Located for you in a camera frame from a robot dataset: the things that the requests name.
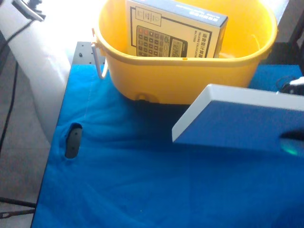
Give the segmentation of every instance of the cardboard box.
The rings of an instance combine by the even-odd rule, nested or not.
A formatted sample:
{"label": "cardboard box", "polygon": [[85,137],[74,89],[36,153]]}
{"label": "cardboard box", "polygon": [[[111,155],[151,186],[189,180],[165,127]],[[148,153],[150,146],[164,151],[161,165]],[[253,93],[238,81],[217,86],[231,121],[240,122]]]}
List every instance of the cardboard box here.
{"label": "cardboard box", "polygon": [[126,0],[128,54],[218,57],[228,17],[172,0]]}

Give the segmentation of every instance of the gray floor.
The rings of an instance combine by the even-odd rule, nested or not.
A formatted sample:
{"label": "gray floor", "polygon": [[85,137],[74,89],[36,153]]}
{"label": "gray floor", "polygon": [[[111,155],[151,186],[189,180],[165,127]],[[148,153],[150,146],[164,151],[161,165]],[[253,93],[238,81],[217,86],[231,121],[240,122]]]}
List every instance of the gray floor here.
{"label": "gray floor", "polygon": [[[303,10],[303,0],[290,0],[278,41],[288,41]],[[14,69],[10,54],[0,75],[0,133],[10,104]],[[0,158],[0,196],[36,202],[49,148],[35,114],[29,81],[19,69],[15,105]],[[0,212],[19,209],[22,207],[0,203]],[[29,228],[31,220],[32,215],[3,219],[0,228]]]}

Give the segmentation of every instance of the calculator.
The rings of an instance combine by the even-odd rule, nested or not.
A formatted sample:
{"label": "calculator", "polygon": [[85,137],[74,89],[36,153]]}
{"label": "calculator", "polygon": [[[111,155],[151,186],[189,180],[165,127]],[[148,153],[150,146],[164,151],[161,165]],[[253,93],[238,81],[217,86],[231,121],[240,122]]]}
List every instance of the calculator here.
{"label": "calculator", "polygon": [[142,57],[186,57],[188,43],[149,28],[137,26],[136,54]]}

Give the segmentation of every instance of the bucket handle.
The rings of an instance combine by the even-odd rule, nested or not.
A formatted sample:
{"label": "bucket handle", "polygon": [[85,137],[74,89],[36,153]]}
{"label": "bucket handle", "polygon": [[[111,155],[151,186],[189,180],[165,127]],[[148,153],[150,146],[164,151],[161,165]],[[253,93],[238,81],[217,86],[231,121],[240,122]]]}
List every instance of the bucket handle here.
{"label": "bucket handle", "polygon": [[92,47],[92,52],[93,52],[94,61],[95,61],[95,65],[96,65],[97,75],[98,75],[98,77],[100,79],[104,79],[105,76],[106,76],[106,73],[108,72],[108,63],[107,63],[107,61],[105,59],[105,61],[104,61],[104,69],[101,72],[99,58],[98,58],[97,50],[96,50],[96,45],[94,43],[92,43],[91,47]]}

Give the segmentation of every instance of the yellow bucket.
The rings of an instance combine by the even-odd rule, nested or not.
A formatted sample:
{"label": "yellow bucket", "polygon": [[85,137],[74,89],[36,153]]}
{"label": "yellow bucket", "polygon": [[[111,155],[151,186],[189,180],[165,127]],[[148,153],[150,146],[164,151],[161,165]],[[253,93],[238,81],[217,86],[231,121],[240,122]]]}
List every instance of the yellow bucket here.
{"label": "yellow bucket", "polygon": [[104,2],[94,28],[115,87],[132,100],[191,104],[210,83],[247,87],[277,35],[259,0],[178,0],[229,17],[220,58],[136,57],[127,53],[125,0]]}

